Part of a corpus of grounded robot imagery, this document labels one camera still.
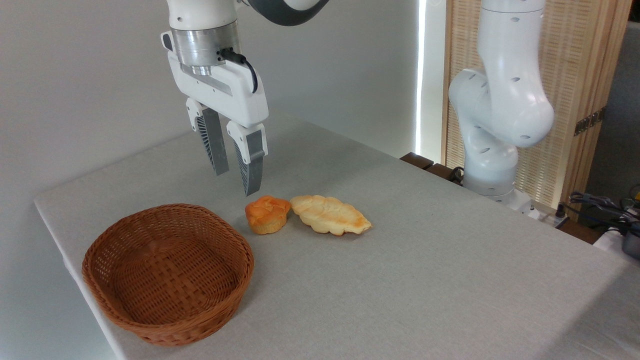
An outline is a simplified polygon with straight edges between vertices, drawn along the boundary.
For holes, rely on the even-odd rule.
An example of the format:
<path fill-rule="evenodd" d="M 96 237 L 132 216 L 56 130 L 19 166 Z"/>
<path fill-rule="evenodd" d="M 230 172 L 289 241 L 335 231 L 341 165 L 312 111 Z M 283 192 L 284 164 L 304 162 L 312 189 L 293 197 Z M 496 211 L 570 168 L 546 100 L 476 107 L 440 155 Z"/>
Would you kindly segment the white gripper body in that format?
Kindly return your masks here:
<path fill-rule="evenodd" d="M 257 89 L 253 92 L 253 75 L 249 68 L 226 60 L 221 64 L 195 70 L 178 59 L 173 34 L 161 34 L 167 50 L 167 60 L 179 91 L 188 98 L 220 113 L 245 128 L 258 125 L 269 116 L 265 89 L 260 76 L 256 76 Z"/>

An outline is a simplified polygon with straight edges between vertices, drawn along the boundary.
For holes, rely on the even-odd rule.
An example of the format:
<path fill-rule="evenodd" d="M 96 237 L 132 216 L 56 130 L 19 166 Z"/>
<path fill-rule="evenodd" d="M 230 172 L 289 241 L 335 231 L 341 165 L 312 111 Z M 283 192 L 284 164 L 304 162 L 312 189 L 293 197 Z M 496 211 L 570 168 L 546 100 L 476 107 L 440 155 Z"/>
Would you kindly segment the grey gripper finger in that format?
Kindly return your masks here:
<path fill-rule="evenodd" d="M 269 153 L 265 126 L 261 123 L 246 128 L 229 121 L 226 130 L 233 139 L 245 196 L 250 196 L 261 187 L 263 161 Z"/>
<path fill-rule="evenodd" d="M 186 109 L 190 126 L 199 134 L 215 174 L 220 176 L 228 172 L 229 164 L 220 115 L 193 98 L 186 100 Z"/>

